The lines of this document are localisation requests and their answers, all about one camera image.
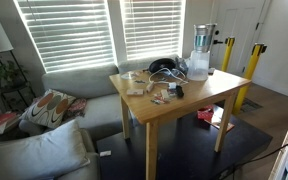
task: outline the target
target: dark floor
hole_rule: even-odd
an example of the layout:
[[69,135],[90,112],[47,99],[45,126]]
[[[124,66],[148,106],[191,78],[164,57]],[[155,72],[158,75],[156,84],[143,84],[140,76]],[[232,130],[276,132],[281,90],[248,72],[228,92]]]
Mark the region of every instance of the dark floor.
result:
[[[241,112],[238,118],[252,124],[273,136],[268,149],[258,157],[268,154],[282,145],[288,130],[288,97],[258,85],[251,85],[247,98],[261,108]],[[236,180],[267,180],[273,168],[278,153],[263,160],[244,165],[235,172]]]

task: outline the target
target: yellow stanchion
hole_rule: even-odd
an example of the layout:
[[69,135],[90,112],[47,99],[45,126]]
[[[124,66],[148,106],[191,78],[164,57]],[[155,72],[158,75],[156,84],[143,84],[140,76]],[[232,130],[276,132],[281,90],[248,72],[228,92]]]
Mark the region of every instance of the yellow stanchion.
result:
[[[266,50],[266,46],[264,46],[264,44],[257,44],[255,43],[254,47],[253,47],[253,51],[252,51],[252,55],[249,61],[249,64],[247,66],[244,78],[251,80],[253,73],[255,71],[258,59],[260,58],[261,53],[264,53]],[[240,89],[240,91],[238,92],[236,101],[235,101],[235,105],[233,107],[233,114],[237,115],[242,107],[245,95],[247,93],[248,90],[248,86],[244,86]]]
[[227,66],[228,66],[228,62],[230,61],[230,56],[231,56],[234,42],[235,42],[235,37],[229,37],[225,40],[226,50],[225,50],[225,54],[223,58],[223,65],[222,65],[222,71],[224,72],[227,71]]

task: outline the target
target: white door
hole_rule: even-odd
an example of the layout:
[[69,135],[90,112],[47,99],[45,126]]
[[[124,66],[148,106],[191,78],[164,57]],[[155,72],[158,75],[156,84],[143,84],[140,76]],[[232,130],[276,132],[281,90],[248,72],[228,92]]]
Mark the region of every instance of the white door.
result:
[[[224,42],[234,36],[228,72],[241,76],[256,43],[255,36],[265,0],[218,0],[216,29],[213,39]],[[226,45],[215,44],[211,50],[210,66],[221,69]]]

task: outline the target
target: window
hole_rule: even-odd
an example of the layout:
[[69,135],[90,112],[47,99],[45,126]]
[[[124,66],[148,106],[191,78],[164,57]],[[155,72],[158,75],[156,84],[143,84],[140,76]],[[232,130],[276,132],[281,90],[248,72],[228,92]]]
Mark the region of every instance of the window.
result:
[[15,1],[46,72],[114,62],[106,0]]
[[184,0],[121,0],[128,60],[180,55]]

